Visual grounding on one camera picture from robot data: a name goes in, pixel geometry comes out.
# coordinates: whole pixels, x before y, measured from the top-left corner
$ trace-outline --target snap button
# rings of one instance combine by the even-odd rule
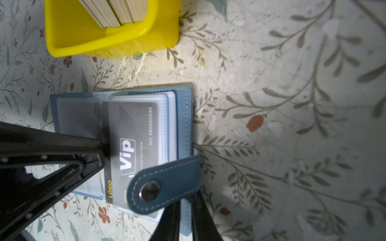
[[[139,191],[139,198],[144,202],[154,201],[157,198],[160,189],[161,187],[158,182],[148,181],[141,187]]]

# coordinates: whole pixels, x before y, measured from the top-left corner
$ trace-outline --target floral tablecloth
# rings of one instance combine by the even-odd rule
[[[43,0],[0,0],[0,120],[53,131],[52,93],[187,84],[202,194],[224,240],[381,240],[385,11],[382,0],[182,1],[175,47],[105,60],[52,57]],[[27,230],[119,241],[155,227],[70,194]]]

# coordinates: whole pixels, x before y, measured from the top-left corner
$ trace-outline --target blue leather strap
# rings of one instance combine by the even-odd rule
[[[127,189],[130,209],[138,214],[149,214],[198,192],[200,160],[201,157],[196,155],[138,172]],[[144,202],[139,197],[141,187],[148,181],[156,181],[160,186],[160,192],[152,202]]]

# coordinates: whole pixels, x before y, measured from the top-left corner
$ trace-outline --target vip logo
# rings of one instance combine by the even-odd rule
[[[135,140],[120,139],[119,169],[121,175],[133,174],[136,171],[135,166]]]

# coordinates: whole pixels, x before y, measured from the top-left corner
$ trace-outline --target yellow plastic container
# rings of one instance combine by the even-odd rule
[[[54,57],[118,58],[168,49],[178,42],[179,0],[149,0],[146,18],[102,29],[78,0],[45,0],[46,42]]]

